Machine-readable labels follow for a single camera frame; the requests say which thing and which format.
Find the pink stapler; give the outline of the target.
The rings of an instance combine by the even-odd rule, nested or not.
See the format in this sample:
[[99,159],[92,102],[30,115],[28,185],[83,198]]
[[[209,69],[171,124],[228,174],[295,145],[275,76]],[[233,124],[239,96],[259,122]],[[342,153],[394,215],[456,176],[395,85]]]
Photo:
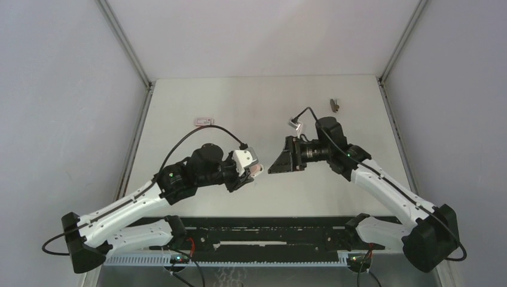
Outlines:
[[250,177],[255,178],[259,176],[264,171],[264,166],[262,164],[255,164],[249,167]]

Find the red white staple box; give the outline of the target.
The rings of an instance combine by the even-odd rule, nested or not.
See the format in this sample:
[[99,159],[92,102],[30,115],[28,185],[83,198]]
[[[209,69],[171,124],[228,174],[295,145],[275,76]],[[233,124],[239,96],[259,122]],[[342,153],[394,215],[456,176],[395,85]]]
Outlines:
[[196,118],[195,120],[195,126],[209,126],[214,125],[214,119],[213,118]]

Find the tan stapler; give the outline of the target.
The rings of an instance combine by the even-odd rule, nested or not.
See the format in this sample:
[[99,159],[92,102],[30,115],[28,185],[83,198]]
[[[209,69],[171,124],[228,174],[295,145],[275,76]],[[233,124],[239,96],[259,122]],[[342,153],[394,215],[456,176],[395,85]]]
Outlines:
[[337,113],[340,110],[340,105],[336,99],[330,99],[329,104],[333,113]]

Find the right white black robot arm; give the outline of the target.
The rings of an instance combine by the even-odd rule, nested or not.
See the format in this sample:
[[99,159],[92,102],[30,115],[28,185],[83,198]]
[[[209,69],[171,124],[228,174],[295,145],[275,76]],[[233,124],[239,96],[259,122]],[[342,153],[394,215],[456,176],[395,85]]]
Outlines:
[[325,161],[333,172],[362,188],[392,212],[397,224],[362,213],[347,223],[346,243],[360,249],[367,243],[401,251],[418,270],[428,273],[460,248],[456,212],[414,194],[389,176],[371,154],[348,143],[334,117],[316,120],[317,139],[287,136],[270,166],[270,174],[301,172],[308,163]]

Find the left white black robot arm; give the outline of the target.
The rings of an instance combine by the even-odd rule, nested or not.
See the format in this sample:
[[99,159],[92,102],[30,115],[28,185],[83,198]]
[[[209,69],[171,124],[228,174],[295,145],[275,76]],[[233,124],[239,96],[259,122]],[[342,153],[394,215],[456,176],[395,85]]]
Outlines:
[[224,185],[229,192],[254,181],[264,170],[252,148],[231,151],[206,143],[191,156],[168,165],[127,197],[88,215],[62,217],[65,242],[76,274],[102,265],[115,254],[151,246],[182,248],[187,231],[180,217],[165,216],[145,225],[134,222],[196,194],[201,187]]

